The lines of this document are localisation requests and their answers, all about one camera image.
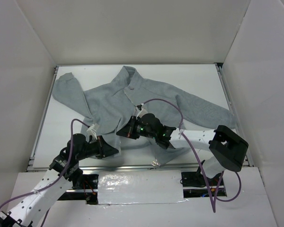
white table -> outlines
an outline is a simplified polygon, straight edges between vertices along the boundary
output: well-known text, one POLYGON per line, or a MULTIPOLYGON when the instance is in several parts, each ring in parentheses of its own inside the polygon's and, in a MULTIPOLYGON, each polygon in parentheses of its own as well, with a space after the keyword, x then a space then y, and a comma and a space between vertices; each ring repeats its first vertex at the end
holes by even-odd
MULTIPOLYGON (((276 227, 258 168, 245 167, 239 174, 242 179, 240 196, 232 202, 217 201, 216 213, 213 213, 208 198, 189 198, 185 202, 170 204, 110 206, 86 205, 84 201, 58 201, 52 206, 44 226, 276 227)), ((32 190, 43 175, 19 173, 12 197, 32 190)), ((236 175, 225 171, 223 180, 227 195, 233 197, 238 191, 236 175)), ((18 202, 11 202, 9 209, 18 202)))
MULTIPOLYGON (((83 90, 98 87, 109 83, 120 71, 123 65, 86 65, 59 67, 57 77, 72 72, 80 82, 83 90)), ((186 92, 199 96, 214 104, 228 109, 224 91, 213 64, 207 65, 131 65, 135 67, 144 78, 170 83, 186 92)), ((70 139, 70 122, 83 116, 63 104, 50 98, 47 113, 44 118, 42 130, 35 149, 33 167, 47 168, 58 152, 66 146, 70 139)), ((191 130, 206 130, 206 128, 185 122, 191 130)), ((74 125, 74 132, 80 132, 81 125, 74 125)), ((136 143, 135 140, 122 138, 122 143, 136 143)), ((199 151, 201 159, 208 159, 212 154, 208 151, 199 151)), ((125 150, 122 155, 108 160, 84 159, 80 167, 87 166, 149 166, 155 158, 150 148, 140 150, 125 150)), ((177 157, 169 164, 196 163, 192 152, 177 157)))

white floor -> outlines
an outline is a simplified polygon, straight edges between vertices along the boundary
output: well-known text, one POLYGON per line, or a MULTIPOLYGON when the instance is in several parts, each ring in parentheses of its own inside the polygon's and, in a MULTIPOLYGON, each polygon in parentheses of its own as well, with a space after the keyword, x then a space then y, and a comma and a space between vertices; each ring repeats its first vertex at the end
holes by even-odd
MULTIPOLYGON (((86 205, 84 201, 57 201, 47 217, 46 227, 276 227, 259 171, 245 167, 240 196, 232 202, 217 201, 213 213, 208 198, 190 198, 169 204, 86 205)), ((33 189, 44 173, 19 173, 12 197, 33 189)), ((224 174, 227 195, 238 190, 238 179, 224 174)), ((9 209, 19 201, 9 204, 9 209)))
MULTIPOLYGON (((206 99, 228 109, 228 104, 215 65, 132 65, 144 78, 170 83, 184 91, 206 99)), ((59 67, 57 77, 72 72, 83 90, 109 83, 120 71, 122 65, 87 65, 59 67)), ((48 105, 43 128, 35 150, 34 168, 47 168, 58 152, 70 139, 70 122, 73 118, 83 120, 83 116, 57 102, 52 97, 48 105)), ((188 129, 206 128, 185 122, 188 129)), ((80 124, 74 125, 74 132, 79 132, 80 124)), ((122 138, 122 143, 135 143, 135 140, 122 138)), ((201 159, 208 159, 212 154, 199 151, 201 159)), ((87 166, 149 166, 155 158, 149 148, 125 150, 122 155, 107 160, 85 159, 81 167, 87 166)), ((192 152, 180 156, 169 164, 196 163, 192 152)))

gray shirt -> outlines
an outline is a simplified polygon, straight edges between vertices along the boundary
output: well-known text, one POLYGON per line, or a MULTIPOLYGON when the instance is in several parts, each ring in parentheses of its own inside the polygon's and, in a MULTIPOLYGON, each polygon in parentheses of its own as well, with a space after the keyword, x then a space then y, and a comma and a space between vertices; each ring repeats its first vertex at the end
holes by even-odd
MULTIPOLYGON (((88 125, 100 125, 97 135, 102 135, 111 146, 119 149, 120 139, 115 134, 130 120, 135 106, 152 98, 162 98, 178 106, 184 118, 194 124, 215 129, 219 124, 235 127, 235 118, 229 110, 187 93, 171 84, 144 79, 133 67, 123 66, 108 84, 83 91, 72 73, 55 81, 52 95, 58 102, 82 114, 88 125)), ((144 108, 160 119, 162 124, 178 127, 180 114, 169 104, 152 101, 144 108)), ((86 127, 81 133, 86 135, 86 127)), ((159 166, 169 162, 188 149, 163 150, 153 144, 159 166)))

gray wall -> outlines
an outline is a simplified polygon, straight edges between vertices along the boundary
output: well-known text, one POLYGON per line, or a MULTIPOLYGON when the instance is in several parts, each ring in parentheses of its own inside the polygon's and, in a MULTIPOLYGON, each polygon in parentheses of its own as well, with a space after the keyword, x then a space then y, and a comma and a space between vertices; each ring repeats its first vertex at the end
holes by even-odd
POLYGON ((0 203, 26 169, 54 66, 16 2, 0 0, 0 203))
POLYGON ((223 73, 244 137, 284 227, 284 5, 252 0, 223 73))
POLYGON ((57 64, 223 62, 250 0, 17 0, 57 64))

white wall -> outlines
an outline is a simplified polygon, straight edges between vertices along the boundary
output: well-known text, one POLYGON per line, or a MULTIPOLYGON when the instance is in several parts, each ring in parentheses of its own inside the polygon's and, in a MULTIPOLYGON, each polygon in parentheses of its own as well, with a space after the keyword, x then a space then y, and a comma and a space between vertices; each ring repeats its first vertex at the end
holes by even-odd
POLYGON ((0 0, 0 203, 27 166, 54 66, 17 4, 0 0))
POLYGON ((223 66, 276 221, 284 227, 284 5, 252 0, 223 66))
POLYGON ((223 62, 250 0, 17 0, 57 64, 223 62))

